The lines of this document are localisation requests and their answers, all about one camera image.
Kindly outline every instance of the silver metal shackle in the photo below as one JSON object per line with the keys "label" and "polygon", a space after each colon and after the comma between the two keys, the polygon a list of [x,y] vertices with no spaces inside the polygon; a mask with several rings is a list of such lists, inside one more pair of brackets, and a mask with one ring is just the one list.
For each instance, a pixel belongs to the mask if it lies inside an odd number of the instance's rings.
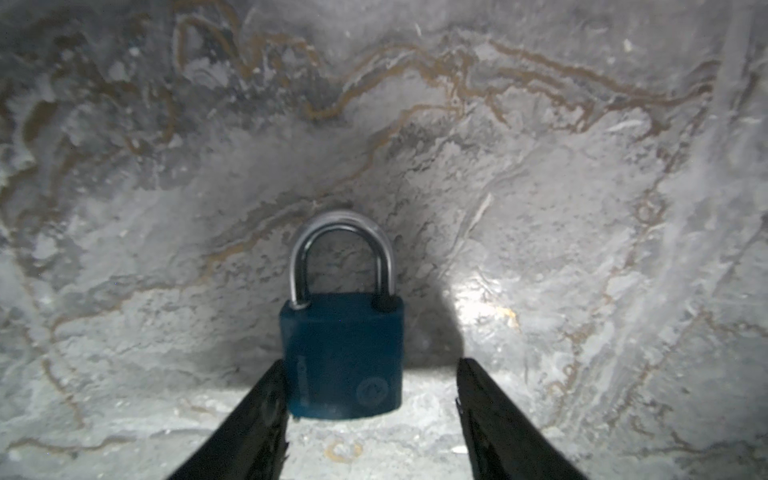
{"label": "silver metal shackle", "polygon": [[357,233],[370,245],[376,257],[376,294],[374,306],[391,310],[395,292],[395,249],[379,225],[368,217],[351,210],[331,210],[310,218],[296,233],[290,252],[290,307],[305,309],[310,305],[310,289],[306,280],[306,259],[310,247],[322,235],[334,230]]}

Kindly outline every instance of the blue padlock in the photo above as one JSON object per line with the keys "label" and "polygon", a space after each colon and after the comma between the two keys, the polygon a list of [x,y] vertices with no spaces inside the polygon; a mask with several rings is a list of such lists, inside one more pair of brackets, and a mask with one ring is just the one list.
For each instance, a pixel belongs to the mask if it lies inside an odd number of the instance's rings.
{"label": "blue padlock", "polygon": [[[374,293],[312,293],[306,258],[320,236],[347,230],[376,256]],[[280,311],[288,408],[296,417],[357,419],[400,407],[403,302],[395,253],[384,231],[351,210],[320,214],[300,228],[290,255],[290,300]]]}

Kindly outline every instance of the padlock body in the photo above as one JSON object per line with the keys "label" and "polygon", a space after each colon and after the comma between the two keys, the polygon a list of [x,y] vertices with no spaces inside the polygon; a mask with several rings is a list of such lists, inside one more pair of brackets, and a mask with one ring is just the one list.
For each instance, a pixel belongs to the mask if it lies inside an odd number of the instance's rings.
{"label": "padlock body", "polygon": [[297,417],[357,419],[402,398],[403,310],[381,313],[371,293],[316,293],[280,311],[288,408]]}

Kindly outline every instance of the marble floor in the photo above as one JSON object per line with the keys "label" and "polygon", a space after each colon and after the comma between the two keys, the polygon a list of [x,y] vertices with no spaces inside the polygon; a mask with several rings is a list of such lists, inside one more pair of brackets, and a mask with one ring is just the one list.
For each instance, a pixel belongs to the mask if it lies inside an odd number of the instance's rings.
{"label": "marble floor", "polygon": [[[768,478],[768,6],[3,0],[0,478],[163,478],[390,235],[403,406],[281,478],[470,478],[476,358],[590,478]],[[324,237],[315,291],[372,255]]]}

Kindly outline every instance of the circular logo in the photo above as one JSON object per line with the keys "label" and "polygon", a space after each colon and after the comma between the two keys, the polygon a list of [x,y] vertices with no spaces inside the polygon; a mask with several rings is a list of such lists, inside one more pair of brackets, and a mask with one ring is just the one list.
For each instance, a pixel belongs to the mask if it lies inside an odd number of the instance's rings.
{"label": "circular logo", "polygon": [[357,386],[357,402],[364,407],[375,407],[389,394],[389,384],[381,377],[369,377]]}

